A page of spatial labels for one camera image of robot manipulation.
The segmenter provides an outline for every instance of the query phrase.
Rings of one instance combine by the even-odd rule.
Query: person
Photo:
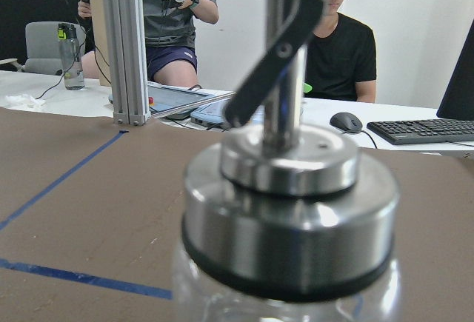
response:
[[[198,84],[193,17],[209,24],[218,21],[216,0],[143,0],[147,76],[160,84],[193,87]],[[92,17],[90,4],[78,3],[79,15]],[[95,51],[82,58],[86,78],[98,78]]]
[[[375,102],[375,39],[365,24],[338,13],[343,0],[328,8],[308,44],[306,96]]]

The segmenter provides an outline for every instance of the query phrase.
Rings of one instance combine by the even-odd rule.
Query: metal rod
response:
[[[268,0],[267,45],[276,37],[292,4],[293,0]],[[265,101],[263,145],[266,152],[287,151],[298,141],[305,64],[306,47],[302,47]]]

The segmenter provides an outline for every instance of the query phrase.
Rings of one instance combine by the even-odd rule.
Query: white tissue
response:
[[[38,113],[42,112],[41,106],[45,103],[44,100],[36,100],[34,97],[28,94],[21,94],[17,96],[5,96],[7,103],[10,105],[8,108],[12,110],[23,110],[23,111],[35,111]]]

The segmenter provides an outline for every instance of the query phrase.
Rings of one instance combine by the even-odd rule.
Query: computer mouse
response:
[[[362,122],[352,113],[336,113],[331,117],[330,122],[336,128],[343,131],[360,132],[362,130]]]

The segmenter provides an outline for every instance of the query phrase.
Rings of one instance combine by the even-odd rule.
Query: gray t-shirt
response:
[[[194,48],[196,29],[189,7],[167,9],[167,1],[143,0],[145,44],[152,47],[185,46]]]

